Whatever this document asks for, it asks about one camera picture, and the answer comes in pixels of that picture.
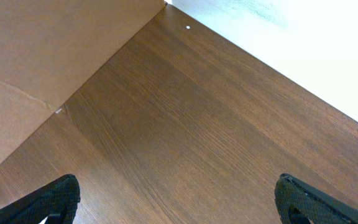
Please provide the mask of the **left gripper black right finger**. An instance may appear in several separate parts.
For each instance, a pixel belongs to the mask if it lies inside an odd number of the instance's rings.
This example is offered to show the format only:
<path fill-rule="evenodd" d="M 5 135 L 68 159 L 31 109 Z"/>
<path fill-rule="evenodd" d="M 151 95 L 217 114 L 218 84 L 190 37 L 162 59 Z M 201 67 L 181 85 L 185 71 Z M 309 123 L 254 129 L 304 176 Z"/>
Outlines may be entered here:
<path fill-rule="evenodd" d="M 358 224 L 358 210 L 290 174 L 280 175 L 274 194 L 284 224 Z"/>

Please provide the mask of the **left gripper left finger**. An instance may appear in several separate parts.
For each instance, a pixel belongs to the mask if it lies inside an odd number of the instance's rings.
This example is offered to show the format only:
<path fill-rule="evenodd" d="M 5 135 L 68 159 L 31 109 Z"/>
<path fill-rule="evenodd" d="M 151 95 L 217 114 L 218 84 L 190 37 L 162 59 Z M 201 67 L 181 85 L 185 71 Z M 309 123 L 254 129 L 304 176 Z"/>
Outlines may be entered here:
<path fill-rule="evenodd" d="M 0 209 L 0 223 L 72 224 L 79 202 L 79 183 L 66 174 Z"/>

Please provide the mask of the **cardboard box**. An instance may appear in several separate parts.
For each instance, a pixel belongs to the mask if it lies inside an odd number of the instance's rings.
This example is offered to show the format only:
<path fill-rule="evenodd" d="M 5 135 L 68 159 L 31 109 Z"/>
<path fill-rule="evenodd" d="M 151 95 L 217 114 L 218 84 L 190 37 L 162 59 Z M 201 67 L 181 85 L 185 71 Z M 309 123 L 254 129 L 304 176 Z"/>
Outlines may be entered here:
<path fill-rule="evenodd" d="M 0 164 L 164 5 L 0 0 Z"/>

